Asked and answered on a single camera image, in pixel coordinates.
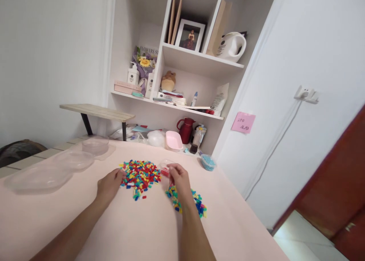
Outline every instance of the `hand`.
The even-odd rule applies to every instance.
[[[170,183],[175,183],[176,190],[178,191],[179,202],[182,205],[194,204],[188,172],[180,164],[168,164],[167,167],[170,171]]]
[[[95,201],[108,206],[118,192],[126,172],[117,168],[98,181],[98,192]]]

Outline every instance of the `white shelf unit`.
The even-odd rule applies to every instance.
[[[173,109],[176,109],[176,110],[181,110],[181,111],[186,111],[186,112],[194,113],[194,114],[197,114],[197,115],[202,115],[202,116],[209,117],[209,118],[220,119],[220,120],[223,120],[224,119],[221,116],[215,116],[215,115],[210,115],[210,114],[206,114],[206,113],[201,113],[201,112],[194,111],[194,110],[190,110],[190,109],[186,109],[186,108],[183,108],[183,107],[178,107],[178,106],[166,104],[166,103],[163,103],[163,102],[153,101],[151,99],[144,98],[144,97],[136,97],[134,95],[125,94],[125,93],[117,92],[117,91],[112,91],[111,93],[112,94],[116,94],[116,95],[122,95],[122,96],[129,97],[129,98],[133,98],[133,99],[137,99],[137,100],[144,101],[144,102],[149,102],[149,103],[156,104],[156,105],[170,107],[170,108],[173,108]]]
[[[175,16],[180,0],[175,1]],[[257,28],[246,28],[245,18],[253,2],[246,0],[225,0],[232,2],[231,20],[226,32],[244,30],[261,32],[263,23]],[[114,8],[113,44],[111,53],[110,80],[108,88],[108,107],[123,110],[136,115],[138,124],[149,125],[152,129],[167,128],[174,131],[177,120],[190,117],[197,123],[204,124],[208,131],[201,149],[211,154],[222,130],[225,117],[231,108],[237,89],[242,82],[245,65],[248,64],[256,41],[249,42],[244,56],[238,63],[219,59],[205,54],[214,27],[214,22],[221,0],[182,0],[181,17],[195,22],[205,23],[205,37],[201,53],[167,44],[172,0],[116,0]],[[114,91],[114,81],[127,81],[127,72],[135,46],[148,46],[158,49],[154,82],[149,99],[135,97]],[[214,116],[190,109],[153,101],[157,97],[162,77],[167,71],[176,73],[175,89],[184,92],[189,104],[198,92],[197,106],[210,106],[220,85],[229,83],[229,96],[221,112]],[[117,126],[107,127],[107,133]]]

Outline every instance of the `power cord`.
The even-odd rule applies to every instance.
[[[269,162],[270,158],[273,156],[273,154],[274,154],[274,152],[275,152],[276,148],[278,147],[278,145],[280,144],[280,142],[281,142],[281,141],[282,141],[282,139],[284,138],[284,136],[285,136],[286,132],[288,131],[288,129],[289,129],[289,127],[290,127],[290,125],[293,123],[293,120],[294,120],[294,118],[297,116],[298,111],[299,111],[299,108],[300,108],[300,106],[302,105],[302,102],[303,102],[303,100],[301,99],[301,100],[300,100],[300,102],[299,102],[299,105],[298,105],[298,107],[297,107],[297,110],[295,111],[295,114],[294,114],[294,116],[293,116],[292,120],[290,121],[289,125],[286,127],[286,129],[285,129],[284,133],[282,134],[281,138],[279,139],[279,141],[278,141],[278,142],[277,142],[277,144],[275,145],[275,147],[274,147],[273,151],[271,152],[271,154],[269,155],[268,159],[266,160],[265,166],[263,167],[263,170],[262,170],[262,172],[261,172],[261,174],[260,174],[260,176],[259,176],[258,180],[255,182],[254,186],[252,187],[252,189],[250,190],[250,192],[249,192],[248,196],[247,196],[247,197],[246,197],[246,199],[245,199],[246,201],[247,201],[247,199],[250,197],[250,195],[251,195],[252,191],[254,190],[254,188],[256,187],[256,185],[258,184],[258,182],[261,180],[261,177],[262,177],[263,173],[264,173],[264,172],[265,172],[265,170],[266,170],[266,166],[267,166],[267,164],[268,164],[268,162]]]

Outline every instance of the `white floor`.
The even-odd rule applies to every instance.
[[[274,239],[290,261],[348,261],[297,211],[289,216]]]

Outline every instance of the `pink sticky note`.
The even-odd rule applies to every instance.
[[[249,134],[255,117],[255,115],[238,112],[231,130]]]

